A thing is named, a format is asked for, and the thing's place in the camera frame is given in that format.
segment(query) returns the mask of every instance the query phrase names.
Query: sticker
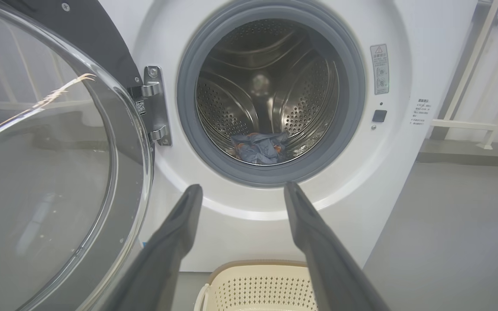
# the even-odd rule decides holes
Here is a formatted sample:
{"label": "sticker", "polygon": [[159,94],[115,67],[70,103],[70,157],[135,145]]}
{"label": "sticker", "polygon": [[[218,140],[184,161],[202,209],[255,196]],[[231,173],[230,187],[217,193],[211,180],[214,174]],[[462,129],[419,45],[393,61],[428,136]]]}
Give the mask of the sticker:
{"label": "sticker", "polygon": [[146,114],[144,101],[140,100],[136,102],[136,110],[140,116]]}
{"label": "sticker", "polygon": [[374,66],[374,94],[389,93],[389,60],[387,45],[372,45],[372,65]]}
{"label": "sticker", "polygon": [[415,109],[412,112],[410,124],[411,125],[424,125],[425,118],[429,114],[431,104],[429,100],[419,99],[416,103]]}

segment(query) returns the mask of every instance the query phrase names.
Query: railing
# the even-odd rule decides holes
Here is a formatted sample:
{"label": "railing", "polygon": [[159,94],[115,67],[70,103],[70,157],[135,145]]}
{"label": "railing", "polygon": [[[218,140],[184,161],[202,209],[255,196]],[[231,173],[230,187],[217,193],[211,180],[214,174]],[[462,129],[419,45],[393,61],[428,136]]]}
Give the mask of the railing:
{"label": "railing", "polygon": [[[0,20],[1,115],[6,115],[5,110],[31,108],[75,77],[77,74],[51,49]],[[94,119],[100,119],[91,96],[81,83],[46,107],[54,108],[81,110],[84,114],[93,114]]]}
{"label": "railing", "polygon": [[[434,119],[431,123],[435,127],[485,130],[486,133],[483,139],[477,144],[477,146],[484,149],[492,149],[492,142],[498,135],[498,98],[493,98],[493,94],[498,93],[498,57],[494,59],[495,66],[488,73],[486,83],[484,81],[485,72],[478,73],[478,64],[481,57],[485,56],[486,45],[488,45],[490,37],[498,35],[498,33],[492,31],[494,21],[496,21],[497,17],[498,0],[493,0],[488,14],[481,25],[481,30],[473,45],[472,52],[467,59],[462,77],[459,81],[453,82],[458,82],[458,86],[450,99],[450,104],[444,107],[444,116],[444,109],[442,109],[439,118]],[[482,91],[474,93],[472,89],[478,89],[479,85],[483,85]],[[481,93],[478,100],[470,99],[471,96],[476,97],[478,93]],[[466,113],[460,114],[458,110],[463,108],[466,110]]]}

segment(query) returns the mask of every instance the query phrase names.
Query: door hinge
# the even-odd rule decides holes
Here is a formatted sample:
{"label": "door hinge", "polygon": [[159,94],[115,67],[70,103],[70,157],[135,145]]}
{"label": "door hinge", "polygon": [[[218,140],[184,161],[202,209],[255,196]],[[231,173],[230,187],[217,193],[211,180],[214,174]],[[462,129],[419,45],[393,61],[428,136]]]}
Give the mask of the door hinge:
{"label": "door hinge", "polygon": [[145,67],[144,85],[129,87],[128,93],[136,103],[150,140],[161,146],[172,146],[160,67]]}

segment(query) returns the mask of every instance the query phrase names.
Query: laundry basket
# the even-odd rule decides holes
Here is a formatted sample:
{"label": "laundry basket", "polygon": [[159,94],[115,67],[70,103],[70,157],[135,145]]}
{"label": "laundry basket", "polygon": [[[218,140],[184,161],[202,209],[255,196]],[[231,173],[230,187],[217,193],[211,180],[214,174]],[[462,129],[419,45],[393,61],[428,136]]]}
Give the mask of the laundry basket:
{"label": "laundry basket", "polygon": [[252,260],[215,270],[195,301],[194,311],[316,311],[304,262]]}

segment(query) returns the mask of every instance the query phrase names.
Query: barcode sticker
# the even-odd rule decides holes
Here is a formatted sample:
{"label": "barcode sticker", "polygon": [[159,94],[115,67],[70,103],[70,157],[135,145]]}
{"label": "barcode sticker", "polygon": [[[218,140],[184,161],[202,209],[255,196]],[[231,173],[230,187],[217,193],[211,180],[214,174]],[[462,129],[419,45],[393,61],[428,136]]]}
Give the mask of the barcode sticker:
{"label": "barcode sticker", "polygon": [[137,101],[136,102],[136,109],[137,109],[138,114],[140,116],[144,115],[146,113],[144,101],[142,101],[142,100]]}

